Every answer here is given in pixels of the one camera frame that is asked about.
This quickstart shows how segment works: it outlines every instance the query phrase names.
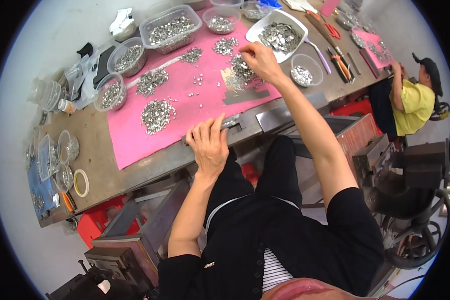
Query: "pliers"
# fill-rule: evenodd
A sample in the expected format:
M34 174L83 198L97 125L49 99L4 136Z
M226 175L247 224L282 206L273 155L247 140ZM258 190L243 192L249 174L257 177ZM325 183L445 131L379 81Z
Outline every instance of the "pliers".
M334 54L330 47L327 48L330 53L331 62L335 65L335 68L338 71L338 74L342 78L343 82L353 84L355 79L352 79L352 73L348 69L348 67L342 62L342 58L338 54Z

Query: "black cap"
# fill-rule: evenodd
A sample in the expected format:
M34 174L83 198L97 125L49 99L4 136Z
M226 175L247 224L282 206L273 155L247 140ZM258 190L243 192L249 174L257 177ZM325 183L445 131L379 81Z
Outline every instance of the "black cap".
M443 97L444 92L442 91L442 82L440 81L440 73L438 72L437 64L428 57L419 59L415 53L412 53L412 55L415 62L423 65L426 73L430 75L430 80L432 81L432 91L435 95Z

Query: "yellow shirt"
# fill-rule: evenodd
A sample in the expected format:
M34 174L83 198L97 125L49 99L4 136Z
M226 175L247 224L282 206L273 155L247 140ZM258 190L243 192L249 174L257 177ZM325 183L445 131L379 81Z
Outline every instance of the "yellow shirt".
M432 116L435 105L435 93L423 84L413 84L408 80L402 80L403 110L396 108L390 92L391 109L395 118L395 126L398 136L411 135L425 125Z

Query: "tape roll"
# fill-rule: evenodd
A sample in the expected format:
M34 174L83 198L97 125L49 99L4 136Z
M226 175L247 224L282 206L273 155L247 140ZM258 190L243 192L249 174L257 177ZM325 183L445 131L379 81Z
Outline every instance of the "tape roll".
M78 187L77 187L78 174L81 174L83 176L83 178L85 179L85 192L84 193L81 193L78 190ZM73 187L75 188L75 192L77 192L78 196L84 198L84 197L86 197L88 195L88 190L89 190L90 186L89 186L89 183L88 183L87 174L85 174L84 170L82 170L82 169L75 170L75 174L73 174Z

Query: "pink mat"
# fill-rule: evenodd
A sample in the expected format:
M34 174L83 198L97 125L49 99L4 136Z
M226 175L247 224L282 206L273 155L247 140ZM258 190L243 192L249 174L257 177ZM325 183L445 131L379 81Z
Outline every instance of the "pink mat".
M359 37L361 37L365 41L365 43L372 42L379 51L382 50L382 47L380 47L380 45L378 44L378 40L380 40L380 37L378 35L364 32L361 30L356 30L356 29L354 29L353 32L356 33L356 35L358 35ZM377 56L375 56L375 54L373 54L373 52L370 51L370 49L368 47L366 47L365 50L367 51L368 55L372 59L373 63L377 67L377 69L381 69L381 68L385 68L386 66L390 66L390 64L393 60L392 54L390 53L390 51L388 51L388 49L387 49L387 51L388 51L388 54L390 54L390 59L385 59L385 57L383 57L382 61L378 60Z
M203 10L197 13L201 17ZM110 137L119 170L180 141L192 124L198 124L208 118L216 118L223 112L226 117L233 116L281 97L275 87L266 83L257 91L268 89L270 92L268 97L233 105L225 105L222 101L226 98L227 90L220 70L230 67L230 63L227 62L232 57L215 53L212 46L219 39L230 37L236 38L240 46L246 45L248 43L245 39L246 32L247 28L239 22L234 32L217 35L211 33L204 23L196 32L195 40L190 45L168 55L148 51L150 56L144 68L137 75L125 79L125 84L132 82L148 70L155 69L168 60L182 55L192 47L204 50L200 59L193 65L179 61L166 67L168 81L156 87L155 94L146 99L143 95L136 94L137 86L134 85L128 89L125 105L118 111L107 112ZM234 55L238 53L240 46L234 47ZM198 82L193 84L193 76L199 78L200 74L203 74L203 81L200 81L202 85L199 86ZM199 95L188 97L188 94L197 92ZM156 135L148 135L146 127L140 126L144 107L152 100L165 99L168 96L178 100L171 103L176 108L176 119L171 119L170 124Z

